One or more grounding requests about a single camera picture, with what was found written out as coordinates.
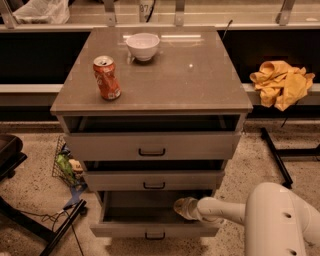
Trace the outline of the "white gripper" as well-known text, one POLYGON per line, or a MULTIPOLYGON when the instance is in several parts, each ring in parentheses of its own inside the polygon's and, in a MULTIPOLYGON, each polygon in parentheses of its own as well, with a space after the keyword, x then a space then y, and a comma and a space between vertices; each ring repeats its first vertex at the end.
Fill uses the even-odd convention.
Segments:
POLYGON ((201 215, 197 209, 198 200, 194 198, 180 198, 175 201, 173 209, 183 215, 187 220, 201 220, 201 215))

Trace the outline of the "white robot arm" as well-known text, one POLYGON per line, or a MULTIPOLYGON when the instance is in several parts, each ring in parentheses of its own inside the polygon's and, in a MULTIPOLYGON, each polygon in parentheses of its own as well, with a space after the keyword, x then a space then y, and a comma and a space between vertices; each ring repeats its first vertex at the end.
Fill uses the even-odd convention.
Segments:
POLYGON ((174 211, 187 220, 242 225, 246 256, 307 256, 307 245, 320 245, 320 212, 275 183, 257 185, 244 204, 187 197, 174 203, 174 211))

